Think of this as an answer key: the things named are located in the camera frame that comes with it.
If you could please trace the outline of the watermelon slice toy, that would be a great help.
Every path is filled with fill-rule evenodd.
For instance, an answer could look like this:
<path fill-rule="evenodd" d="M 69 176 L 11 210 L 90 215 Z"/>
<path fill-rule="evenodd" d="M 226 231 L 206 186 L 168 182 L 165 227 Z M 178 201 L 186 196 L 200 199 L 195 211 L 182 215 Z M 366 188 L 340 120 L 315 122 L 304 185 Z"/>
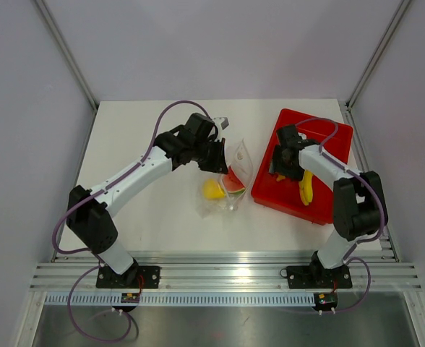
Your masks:
<path fill-rule="evenodd" d="M 230 166 L 228 167 L 228 173 L 222 175 L 221 182 L 228 194 L 242 193 L 246 189 L 245 185 L 241 182 Z"/>

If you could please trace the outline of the yellow pear toy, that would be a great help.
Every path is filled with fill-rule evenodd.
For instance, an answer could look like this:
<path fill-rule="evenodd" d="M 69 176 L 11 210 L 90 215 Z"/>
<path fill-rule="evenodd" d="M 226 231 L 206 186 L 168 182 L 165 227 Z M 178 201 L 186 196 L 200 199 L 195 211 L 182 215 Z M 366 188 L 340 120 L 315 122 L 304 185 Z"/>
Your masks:
<path fill-rule="evenodd" d="M 215 179 L 207 179 L 202 185 L 202 196 L 206 200 L 220 200 L 226 197 L 226 192 Z"/>

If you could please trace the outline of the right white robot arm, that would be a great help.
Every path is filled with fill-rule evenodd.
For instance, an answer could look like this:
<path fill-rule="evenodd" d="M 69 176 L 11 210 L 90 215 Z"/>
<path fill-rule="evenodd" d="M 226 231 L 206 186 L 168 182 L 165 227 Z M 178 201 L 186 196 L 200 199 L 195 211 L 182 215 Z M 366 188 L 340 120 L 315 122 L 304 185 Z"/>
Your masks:
<path fill-rule="evenodd" d="M 349 168 L 324 149 L 324 144 L 306 139 L 295 124 L 277 130 L 270 173 L 298 183 L 300 199 L 313 198 L 312 177 L 332 191 L 334 231 L 315 251 L 308 265 L 289 265 L 286 279 L 291 289 L 351 288 L 348 264 L 359 244 L 378 239 L 387 225 L 382 182 L 374 171 Z"/>

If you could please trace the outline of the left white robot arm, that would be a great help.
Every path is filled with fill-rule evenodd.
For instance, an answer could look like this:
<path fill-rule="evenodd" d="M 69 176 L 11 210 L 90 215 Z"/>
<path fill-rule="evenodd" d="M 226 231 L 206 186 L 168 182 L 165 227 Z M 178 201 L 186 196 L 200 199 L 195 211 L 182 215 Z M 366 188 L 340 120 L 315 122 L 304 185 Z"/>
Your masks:
<path fill-rule="evenodd" d="M 227 174 L 225 140 L 228 119 L 193 113 L 185 124 L 155 136 L 147 154 L 91 189 L 69 194 L 67 227 L 102 262 L 97 288 L 157 288 L 160 267 L 141 266 L 119 241 L 113 221 L 120 209 L 155 180 L 195 162 L 199 170 Z"/>

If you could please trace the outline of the clear zip top bag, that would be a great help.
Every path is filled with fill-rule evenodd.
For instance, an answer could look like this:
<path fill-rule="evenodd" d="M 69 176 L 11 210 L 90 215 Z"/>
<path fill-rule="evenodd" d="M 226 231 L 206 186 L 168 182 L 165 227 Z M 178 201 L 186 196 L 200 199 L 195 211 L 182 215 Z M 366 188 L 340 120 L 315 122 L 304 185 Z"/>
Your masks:
<path fill-rule="evenodd" d="M 249 189 L 254 168 L 244 139 L 225 151 L 228 173 L 201 173 L 197 180 L 195 208 L 201 218 L 238 210 Z"/>

